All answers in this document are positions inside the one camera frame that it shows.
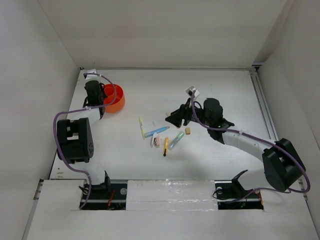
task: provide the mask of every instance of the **small wooden block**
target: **small wooden block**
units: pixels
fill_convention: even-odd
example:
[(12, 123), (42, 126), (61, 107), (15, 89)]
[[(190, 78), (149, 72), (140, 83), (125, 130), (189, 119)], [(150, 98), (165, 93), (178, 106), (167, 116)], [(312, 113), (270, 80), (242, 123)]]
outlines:
[(185, 134), (186, 134), (186, 135), (191, 134), (190, 127), (186, 127), (186, 128), (185, 128)]

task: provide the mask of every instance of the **black mounting bracket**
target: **black mounting bracket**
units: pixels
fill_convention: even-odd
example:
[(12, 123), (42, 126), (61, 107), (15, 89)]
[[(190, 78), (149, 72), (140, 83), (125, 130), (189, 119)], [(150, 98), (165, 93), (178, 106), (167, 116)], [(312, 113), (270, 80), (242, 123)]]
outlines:
[[(89, 184), (85, 184), (83, 187), (79, 186), (84, 195), (88, 194)], [(104, 171), (104, 182), (99, 185), (91, 186), (90, 198), (92, 199), (106, 199), (111, 194), (111, 182), (106, 171)]]
[[(293, 156), (301, 167), (306, 170), (297, 151), (289, 140), (282, 138), (276, 141), (275, 144)], [(287, 155), (275, 147), (265, 149), (262, 154), (262, 160), (266, 180), (274, 189), (280, 192), (287, 190), (302, 176), (299, 167)]]
[[(69, 164), (89, 162), (94, 155), (94, 142), (87, 117), (73, 121), (59, 120), (56, 124), (56, 133), (63, 156)], [(76, 135), (78, 139), (68, 139)]]
[(247, 195), (251, 190), (245, 190), (238, 181), (240, 176), (247, 171), (240, 172), (232, 180), (215, 181), (216, 198), (218, 200), (239, 199)]
[[(84, 107), (94, 107), (103, 105), (105, 98), (108, 96), (105, 93), (105, 85), (97, 80), (91, 80), (85, 83), (84, 89), (86, 90), (87, 97), (84, 99)], [(99, 107), (100, 119), (105, 114), (105, 108)]]

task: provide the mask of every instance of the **white wall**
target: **white wall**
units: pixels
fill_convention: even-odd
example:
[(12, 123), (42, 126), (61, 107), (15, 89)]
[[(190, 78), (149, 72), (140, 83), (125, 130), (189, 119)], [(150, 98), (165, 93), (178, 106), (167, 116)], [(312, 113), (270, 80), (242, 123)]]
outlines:
[(279, 137), (292, 140), (311, 180), (307, 194), (320, 231), (320, 1), (295, 0), (277, 48), (260, 68)]
[(275, 51), (279, 37), (282, 32), (282, 27), (283, 27), (285, 20), (289, 14), (289, 11), (290, 11), (290, 8), (291, 8), (293, 1), (294, 0), (287, 0), (286, 1), (285, 5), (282, 8), (281, 13), (277, 17), (268, 36), (264, 40), (264, 43), (263, 43), (259, 53), (255, 57), (255, 60), (254, 60), (255, 63), (265, 62), (271, 56), (271, 54)]
[(0, 1), (0, 239), (23, 236), (78, 68), (36, 0)]
[(39, 3), (81, 67), (243, 68), (270, 51), (286, 0)]

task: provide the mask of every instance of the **marker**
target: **marker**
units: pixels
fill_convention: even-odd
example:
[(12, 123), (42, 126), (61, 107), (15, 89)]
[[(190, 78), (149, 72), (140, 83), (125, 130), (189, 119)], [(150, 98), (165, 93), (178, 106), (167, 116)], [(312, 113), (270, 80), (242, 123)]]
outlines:
[(164, 148), (163, 148), (163, 156), (164, 157), (167, 155), (167, 152), (168, 152), (168, 141), (169, 141), (169, 138), (166, 137), (164, 140)]
[(159, 128), (159, 129), (147, 132), (147, 133), (144, 134), (144, 137), (147, 138), (147, 137), (152, 136), (153, 134), (161, 133), (161, 132), (167, 130), (168, 128), (170, 128), (170, 127), (169, 126), (164, 126), (164, 127)]
[(142, 137), (143, 140), (145, 139), (145, 131), (144, 131), (144, 127), (142, 126), (142, 117), (139, 116), (139, 122), (140, 122), (140, 128), (141, 128), (141, 133), (142, 133)]
[(170, 146), (169, 146), (169, 150), (172, 150), (175, 145), (182, 139), (182, 137), (185, 135), (185, 133), (183, 131), (181, 131), (176, 137), (175, 139), (173, 139), (172, 142), (170, 142)]

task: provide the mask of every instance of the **pen cap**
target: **pen cap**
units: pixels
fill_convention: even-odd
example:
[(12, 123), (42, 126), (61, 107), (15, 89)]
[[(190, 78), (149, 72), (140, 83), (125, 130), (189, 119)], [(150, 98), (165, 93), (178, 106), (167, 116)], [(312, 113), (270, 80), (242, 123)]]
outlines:
[(181, 139), (185, 133), (183, 131), (179, 132), (179, 134), (176, 136), (178, 139)]

